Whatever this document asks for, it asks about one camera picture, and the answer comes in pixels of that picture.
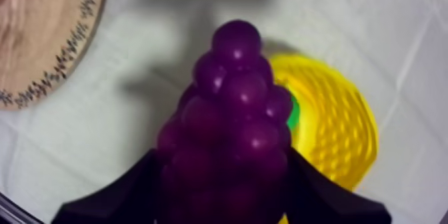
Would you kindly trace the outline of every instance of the purple grapes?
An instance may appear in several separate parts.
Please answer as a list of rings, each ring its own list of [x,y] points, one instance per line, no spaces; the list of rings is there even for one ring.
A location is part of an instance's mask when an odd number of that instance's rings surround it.
[[[279,210],[266,206],[281,205],[272,192],[281,191],[287,170],[292,102],[273,84],[258,30],[245,21],[220,27],[193,79],[158,137],[158,222],[277,223]]]

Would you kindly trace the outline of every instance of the yellow toy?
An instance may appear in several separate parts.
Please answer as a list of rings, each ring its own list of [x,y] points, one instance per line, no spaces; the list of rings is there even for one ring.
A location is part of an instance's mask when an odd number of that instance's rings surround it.
[[[356,87],[301,54],[270,59],[276,83],[294,96],[292,146],[334,183],[352,191],[377,156],[375,118]],[[288,223],[284,217],[280,224]]]

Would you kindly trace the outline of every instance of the white tablecloth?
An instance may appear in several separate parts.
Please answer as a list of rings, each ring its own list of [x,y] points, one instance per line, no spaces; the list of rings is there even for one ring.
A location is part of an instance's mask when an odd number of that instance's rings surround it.
[[[0,112],[0,191],[50,222],[59,206],[122,175],[190,82],[211,32],[247,19],[274,45],[337,67],[380,126],[358,192],[394,223],[448,209],[448,0],[107,0],[74,74],[31,108]]]

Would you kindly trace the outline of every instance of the green object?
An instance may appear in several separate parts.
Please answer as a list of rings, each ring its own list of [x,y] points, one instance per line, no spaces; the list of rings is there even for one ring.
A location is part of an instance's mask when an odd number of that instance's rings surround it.
[[[288,119],[288,127],[290,131],[293,131],[294,128],[299,124],[300,119],[300,104],[297,102],[294,96],[291,96],[291,100],[293,101],[293,111]]]

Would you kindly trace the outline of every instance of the black object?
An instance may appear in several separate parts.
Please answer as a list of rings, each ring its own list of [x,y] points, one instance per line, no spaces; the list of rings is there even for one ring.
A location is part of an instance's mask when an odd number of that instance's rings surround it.
[[[53,224],[153,223],[159,172],[154,151],[150,151],[110,186],[63,205]],[[382,204],[332,183],[292,148],[287,183],[286,213],[290,224],[391,223]]]

